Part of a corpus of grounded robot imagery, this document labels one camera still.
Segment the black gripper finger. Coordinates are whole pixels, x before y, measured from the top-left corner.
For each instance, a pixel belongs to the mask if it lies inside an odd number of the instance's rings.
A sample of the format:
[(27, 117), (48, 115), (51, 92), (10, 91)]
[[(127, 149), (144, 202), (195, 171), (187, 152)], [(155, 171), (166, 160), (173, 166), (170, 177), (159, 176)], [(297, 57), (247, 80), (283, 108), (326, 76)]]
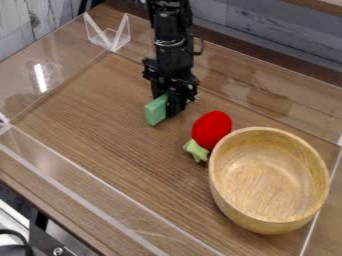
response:
[(175, 117), (186, 108), (186, 91), (178, 87), (170, 87), (167, 91), (167, 116)]
[(167, 91), (167, 86), (165, 83), (159, 83), (156, 81), (151, 82), (151, 91), (152, 91), (152, 97), (158, 98), (160, 97), (166, 91)]

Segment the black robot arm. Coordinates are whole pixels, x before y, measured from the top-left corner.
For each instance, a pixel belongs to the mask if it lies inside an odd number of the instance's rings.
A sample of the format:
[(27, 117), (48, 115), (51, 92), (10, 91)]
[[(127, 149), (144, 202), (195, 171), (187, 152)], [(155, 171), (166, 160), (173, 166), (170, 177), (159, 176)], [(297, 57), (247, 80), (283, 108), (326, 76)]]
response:
[(199, 79), (194, 58), (205, 51), (205, 40), (193, 33), (189, 0), (146, 0), (154, 29), (155, 57), (146, 57), (143, 77), (151, 81), (152, 97), (167, 97), (166, 115), (177, 116), (198, 97)]

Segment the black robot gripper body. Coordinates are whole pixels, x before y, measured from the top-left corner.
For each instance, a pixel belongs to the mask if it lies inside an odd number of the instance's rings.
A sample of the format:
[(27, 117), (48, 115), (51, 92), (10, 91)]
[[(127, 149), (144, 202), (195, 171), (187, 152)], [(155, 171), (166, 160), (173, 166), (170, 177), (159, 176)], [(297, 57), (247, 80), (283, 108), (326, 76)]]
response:
[(199, 55), (194, 49), (194, 40), (155, 40), (154, 46), (156, 57), (143, 59), (143, 77), (150, 82), (165, 83), (167, 91), (170, 87), (182, 88), (187, 100), (194, 100), (199, 85), (199, 80), (193, 74), (194, 57)]

